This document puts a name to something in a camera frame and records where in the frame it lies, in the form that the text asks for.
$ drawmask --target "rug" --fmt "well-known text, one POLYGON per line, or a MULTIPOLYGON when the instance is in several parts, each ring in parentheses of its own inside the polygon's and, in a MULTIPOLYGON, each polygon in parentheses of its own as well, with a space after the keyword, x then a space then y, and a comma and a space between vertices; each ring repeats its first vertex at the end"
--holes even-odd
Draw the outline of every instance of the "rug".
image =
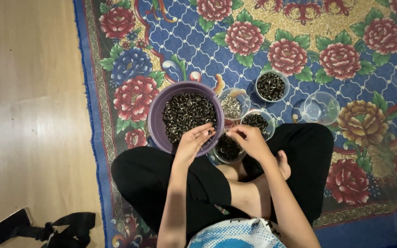
POLYGON ((155 247, 119 194, 113 159, 155 146, 150 103, 172 83, 245 89, 276 125, 298 123, 311 93, 341 107, 323 215, 323 247, 397 245, 397 0, 74 0, 106 247, 155 247), (288 96, 261 101, 261 71, 288 76, 288 96))

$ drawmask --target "clear plastic container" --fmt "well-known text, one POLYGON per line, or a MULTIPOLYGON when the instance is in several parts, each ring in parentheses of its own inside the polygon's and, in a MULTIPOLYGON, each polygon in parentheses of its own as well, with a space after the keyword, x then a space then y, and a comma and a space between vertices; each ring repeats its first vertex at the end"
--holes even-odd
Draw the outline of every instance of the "clear plastic container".
POLYGON ((274 118, 269 115, 268 112, 266 112, 265 110, 250 110, 249 112, 247 112, 247 114, 243 117, 246 118, 246 116, 249 115, 261 115, 268 123, 268 126, 266 128, 266 133, 263 134, 263 138, 265 141, 268 141, 270 138, 272 138, 273 133, 275 132, 275 120, 274 118))
POLYGON ((236 118, 227 118, 225 116, 225 119, 230 120, 230 121, 240 120, 251 109, 251 99, 249 99, 249 96, 247 95, 245 90, 238 89, 238 88, 225 89, 220 95, 218 95, 217 98, 221 103, 224 99, 226 99, 227 96, 235 97, 235 99, 237 99, 238 102, 240 102, 241 111, 240 111, 240 115, 237 116, 236 118))
POLYGON ((330 125, 338 119, 339 103, 331 94, 312 93, 301 105, 301 118, 306 122, 330 125))
POLYGON ((281 100, 283 100, 284 98, 287 97, 287 94, 289 94, 289 91, 290 91, 289 79, 287 79, 286 75, 284 75, 283 73, 281 73, 280 71, 277 71, 277 70, 266 70, 266 71, 263 71, 263 72, 260 73, 260 75, 257 77, 257 80, 255 81, 255 92, 257 93, 258 97, 260 97, 263 101, 266 101, 266 102, 278 102, 278 101, 281 101, 281 100), (276 101, 269 101, 269 100, 265 99, 264 97, 262 97, 260 95, 260 93, 258 92, 258 89, 257 89, 258 80, 260 79, 261 76, 263 76, 264 74, 266 74, 268 72, 272 72, 273 74, 277 74, 284 81, 285 88, 284 88, 283 97, 278 99, 278 100, 276 100, 276 101))
POLYGON ((212 148, 212 152, 214 153, 214 156, 215 156, 218 160, 222 161, 222 162, 225 163, 225 164, 233 164, 233 163, 236 163, 236 162, 240 162, 240 161, 246 156, 245 150, 242 150, 242 151, 238 154, 238 157, 237 157, 236 159, 234 159, 234 160, 232 160, 232 161, 229 161, 229 160, 223 159, 223 158, 218 154, 217 149, 216 149, 215 147, 212 148))

